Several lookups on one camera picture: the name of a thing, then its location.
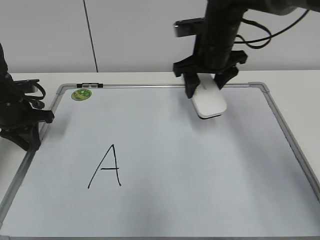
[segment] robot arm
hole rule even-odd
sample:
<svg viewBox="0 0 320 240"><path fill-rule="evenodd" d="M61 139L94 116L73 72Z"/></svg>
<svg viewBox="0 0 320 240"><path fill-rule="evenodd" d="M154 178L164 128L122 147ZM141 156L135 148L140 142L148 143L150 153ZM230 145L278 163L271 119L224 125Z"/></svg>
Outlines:
<svg viewBox="0 0 320 240"><path fill-rule="evenodd" d="M248 9L286 15L297 7L320 12L318 0L208 0L204 18L175 23L177 37L196 35L192 56L173 64L177 77L183 75L185 93L192 98L200 84L198 73L215 74L221 89L238 74L236 65L244 64L244 51L232 51L243 15Z"/></svg>

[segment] black cable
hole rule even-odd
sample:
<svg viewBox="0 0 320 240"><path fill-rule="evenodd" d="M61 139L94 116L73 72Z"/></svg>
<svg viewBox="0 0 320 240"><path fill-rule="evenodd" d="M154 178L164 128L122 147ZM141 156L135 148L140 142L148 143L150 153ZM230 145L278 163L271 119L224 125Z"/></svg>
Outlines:
<svg viewBox="0 0 320 240"><path fill-rule="evenodd" d="M259 45L259 46L255 46L255 45L251 45L249 43L246 42L245 38L241 35L237 35L236 37L237 38L241 38L243 40L243 42L251 49L262 49L264 48L265 46L267 46L270 42L271 42L271 36L272 36L272 33L270 32L270 30L268 28L266 28L265 26L261 25L260 23L256 22L256 21L251 21L251 20L247 20L247 19L242 19L242 22L245 23L245 24L248 24L248 25L252 25L252 26L255 26L261 30L264 30L265 32L267 32L269 34L269 40L267 42L265 42L264 44L262 45Z"/></svg>
<svg viewBox="0 0 320 240"><path fill-rule="evenodd" d="M250 40L250 41L235 41L235 44L254 44L254 43L258 43L258 42L262 42L262 41L266 41L266 40L271 40L272 38L283 34L284 32L288 31L289 29L291 29L292 27L294 27L295 25L297 25L297 23L299 23L308 13L310 10L306 10L294 23L292 23L290 26L286 27L285 29L272 34L271 36L268 37L264 37L264 38L260 38L260 39L256 39L256 40Z"/></svg>

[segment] gray wall panel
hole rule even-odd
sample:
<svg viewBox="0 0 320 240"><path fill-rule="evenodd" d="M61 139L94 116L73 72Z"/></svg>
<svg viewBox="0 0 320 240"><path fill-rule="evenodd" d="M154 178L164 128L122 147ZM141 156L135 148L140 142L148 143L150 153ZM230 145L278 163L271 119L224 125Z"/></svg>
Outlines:
<svg viewBox="0 0 320 240"><path fill-rule="evenodd" d="M1 0L11 73L95 72L82 0Z"/></svg>

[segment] black clamp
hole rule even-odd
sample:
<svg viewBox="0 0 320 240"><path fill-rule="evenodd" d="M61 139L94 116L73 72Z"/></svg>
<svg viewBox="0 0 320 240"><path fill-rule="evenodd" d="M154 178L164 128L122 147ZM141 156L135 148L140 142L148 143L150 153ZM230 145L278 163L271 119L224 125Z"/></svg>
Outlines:
<svg viewBox="0 0 320 240"><path fill-rule="evenodd" d="M200 84L198 73L215 74L214 81L219 89L238 75L239 70L236 65L245 64L248 55L244 51L231 51L229 59L225 67L221 69L209 69L204 67L199 60L199 44L202 36L204 25L203 18L194 18L188 20L177 21L174 24L175 35L180 37L196 35L193 54L182 61L173 64L173 72L176 77L183 75L185 83L185 93L187 97L192 98L197 86Z"/></svg>

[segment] aluminum whiteboard frame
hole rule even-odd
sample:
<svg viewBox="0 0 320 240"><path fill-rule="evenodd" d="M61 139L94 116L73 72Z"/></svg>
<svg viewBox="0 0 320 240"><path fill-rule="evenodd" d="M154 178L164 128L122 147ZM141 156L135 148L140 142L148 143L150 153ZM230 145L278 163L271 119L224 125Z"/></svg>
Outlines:
<svg viewBox="0 0 320 240"><path fill-rule="evenodd" d="M130 88L184 88L185 86L183 84L103 84L103 89L130 89ZM66 92L66 90L70 89L77 89L77 84L62 84L53 99L53 102L51 106L49 107L49 110L52 110L53 113L56 112L58 105ZM81 84L81 88L86 89L97 89L98 83L83 83ZM304 153L302 152L301 148L299 147L294 135L290 131L284 117L280 113L275 101L270 95L270 90L268 89L267 85L263 82L249 82L249 83L228 83L224 86L224 88L259 88L261 92L263 93L269 107L271 108L271 111L273 112L286 140L288 141L297 161L299 162L306 178L308 179L314 194L316 195L318 201L320 201L320 183L317 179L315 173L313 172L310 164L308 163ZM42 141L44 136L46 135L47 131L49 129L49 124L45 123L40 128L40 140ZM21 183L23 182L27 171L29 169L29 166L32 163L32 160L36 154L36 151L34 149L29 149L27 153L25 154L23 161L17 170L1 204L0 204L0 229L2 227L3 221L9 211L9 208L16 196L16 193L19 190L19 187ZM39 239L37 237L10 237L10 236L3 236L0 235L0 240L9 240L9 239ZM78 239L78 237L68 237L68 239ZM118 239L127 239L129 237L81 237L81 239L112 239L112 240L118 240ZM193 239L193 240L203 240L207 237L175 237L175 239L180 240L187 240L187 239ZM60 239L60 237L44 237L44 239ZM138 237L130 237L130 239L140 239ZM171 239L171 237L144 237L144 239ZM259 239L267 239L267 240L284 240L284 239L291 239L291 240L320 240L320 236L292 236L292 237L210 237L210 239L224 239L224 240L244 240L244 239L253 239L253 240L259 240Z"/></svg>

